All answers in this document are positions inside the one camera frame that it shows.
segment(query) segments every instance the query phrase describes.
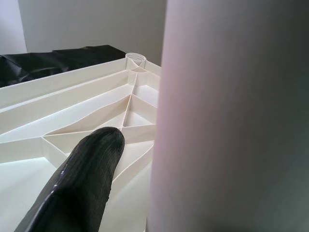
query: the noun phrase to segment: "white wall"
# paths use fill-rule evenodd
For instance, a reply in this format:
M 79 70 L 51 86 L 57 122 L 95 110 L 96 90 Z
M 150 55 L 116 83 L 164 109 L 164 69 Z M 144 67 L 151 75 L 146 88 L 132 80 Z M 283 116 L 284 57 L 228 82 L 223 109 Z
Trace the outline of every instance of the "white wall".
M 20 0 L 29 52 L 109 44 L 160 63 L 166 0 Z
M 0 54 L 26 51 L 18 0 L 0 0 Z

